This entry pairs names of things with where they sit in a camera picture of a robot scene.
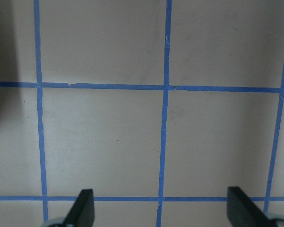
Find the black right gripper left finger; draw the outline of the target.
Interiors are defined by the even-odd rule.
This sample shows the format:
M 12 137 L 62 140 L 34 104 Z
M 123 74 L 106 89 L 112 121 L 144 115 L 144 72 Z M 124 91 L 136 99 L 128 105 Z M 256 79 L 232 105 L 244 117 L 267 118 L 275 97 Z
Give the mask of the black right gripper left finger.
M 65 217 L 63 227 L 92 227 L 95 221 L 92 189 L 83 189 Z

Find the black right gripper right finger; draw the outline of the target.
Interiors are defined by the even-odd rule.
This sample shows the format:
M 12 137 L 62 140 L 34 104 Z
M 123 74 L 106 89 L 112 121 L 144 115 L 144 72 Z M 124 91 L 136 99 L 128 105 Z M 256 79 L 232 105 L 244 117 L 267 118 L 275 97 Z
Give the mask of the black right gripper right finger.
M 227 218 L 232 227 L 274 226 L 240 187 L 227 188 Z

